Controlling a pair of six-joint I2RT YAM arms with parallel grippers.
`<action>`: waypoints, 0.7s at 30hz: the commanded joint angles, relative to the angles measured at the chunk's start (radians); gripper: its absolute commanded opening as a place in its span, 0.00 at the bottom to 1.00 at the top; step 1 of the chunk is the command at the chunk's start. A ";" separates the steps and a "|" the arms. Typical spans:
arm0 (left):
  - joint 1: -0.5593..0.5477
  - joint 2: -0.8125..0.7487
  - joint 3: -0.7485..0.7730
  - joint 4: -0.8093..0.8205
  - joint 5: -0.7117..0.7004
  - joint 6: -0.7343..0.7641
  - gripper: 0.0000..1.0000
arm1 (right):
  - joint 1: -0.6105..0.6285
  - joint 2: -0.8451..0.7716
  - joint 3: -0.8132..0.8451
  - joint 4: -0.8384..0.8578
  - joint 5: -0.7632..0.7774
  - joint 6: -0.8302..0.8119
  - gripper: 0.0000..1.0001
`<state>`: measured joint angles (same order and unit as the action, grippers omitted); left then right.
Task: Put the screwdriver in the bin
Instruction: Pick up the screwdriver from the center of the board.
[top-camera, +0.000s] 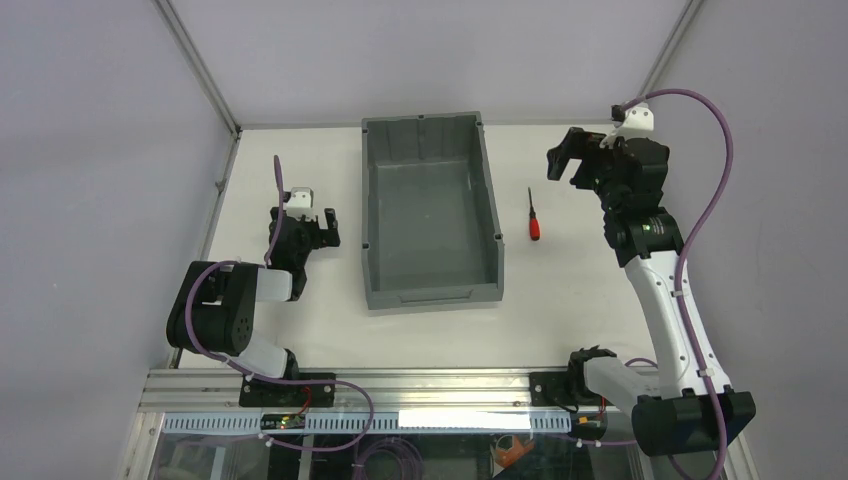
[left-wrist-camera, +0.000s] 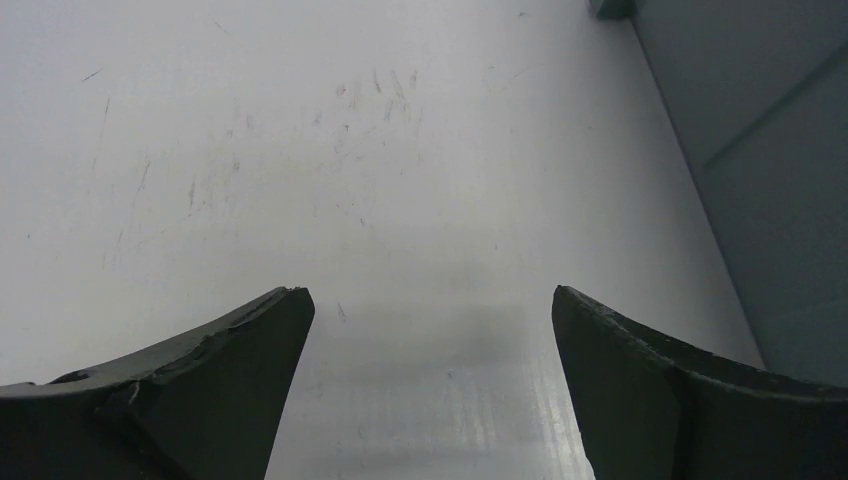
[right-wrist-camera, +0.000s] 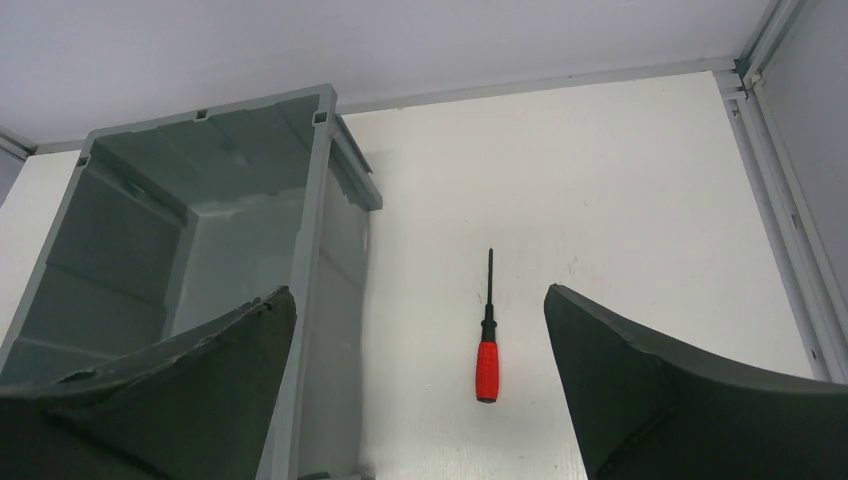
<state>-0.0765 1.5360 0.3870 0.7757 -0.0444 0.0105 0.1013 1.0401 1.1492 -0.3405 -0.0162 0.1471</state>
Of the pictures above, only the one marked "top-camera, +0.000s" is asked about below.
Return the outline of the red handled screwdriver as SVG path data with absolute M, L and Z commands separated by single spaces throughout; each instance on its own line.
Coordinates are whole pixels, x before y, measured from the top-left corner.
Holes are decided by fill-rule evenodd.
M 539 241 L 541 238 L 541 230 L 540 224 L 537 219 L 537 214 L 534 208 L 532 189 L 530 187 L 527 188 L 528 192 L 528 204 L 529 204 L 529 222 L 528 222 L 528 232 L 529 237 L 532 241 Z

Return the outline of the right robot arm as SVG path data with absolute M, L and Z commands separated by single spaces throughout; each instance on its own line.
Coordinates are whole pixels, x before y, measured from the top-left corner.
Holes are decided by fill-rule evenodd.
M 726 449 L 756 414 L 749 392 L 737 391 L 711 351 L 680 260 L 684 241 L 661 206 L 670 150 L 647 138 L 617 139 L 579 127 L 547 153 L 547 177 L 558 180 L 579 161 L 570 183 L 597 195 L 604 236 L 642 308 L 658 376 L 649 379 L 599 347 L 570 355 L 557 401 L 604 399 L 630 418 L 650 457 Z

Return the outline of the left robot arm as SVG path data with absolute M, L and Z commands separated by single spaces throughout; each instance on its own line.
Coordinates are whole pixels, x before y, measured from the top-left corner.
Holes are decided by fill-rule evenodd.
M 294 217 L 271 209 L 270 263 L 237 260 L 192 262 L 166 324 L 170 346 L 219 360 L 250 378 L 297 381 L 295 354 L 256 332 L 256 305 L 300 299 L 310 254 L 341 244 L 337 215 L 326 208 L 326 227 L 316 216 Z

